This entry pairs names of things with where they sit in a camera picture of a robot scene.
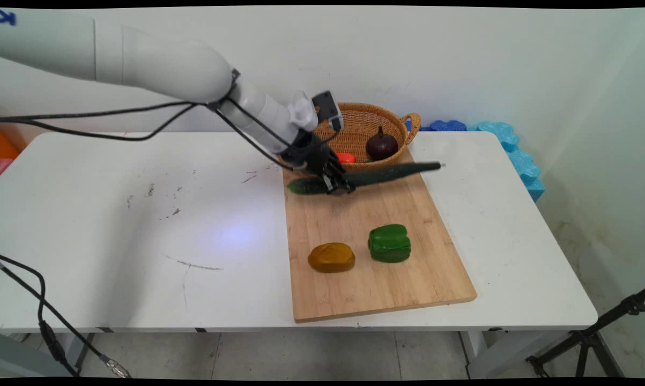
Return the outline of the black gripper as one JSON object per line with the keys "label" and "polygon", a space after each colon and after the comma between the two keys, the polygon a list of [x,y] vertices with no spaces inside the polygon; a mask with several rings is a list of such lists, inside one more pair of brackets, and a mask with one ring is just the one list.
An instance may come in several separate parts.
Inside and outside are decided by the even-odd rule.
{"label": "black gripper", "polygon": [[356,190],[356,185],[347,180],[349,174],[328,142],[315,132],[298,130],[293,143],[286,149],[286,166],[295,173],[322,180],[327,195],[349,195]]}

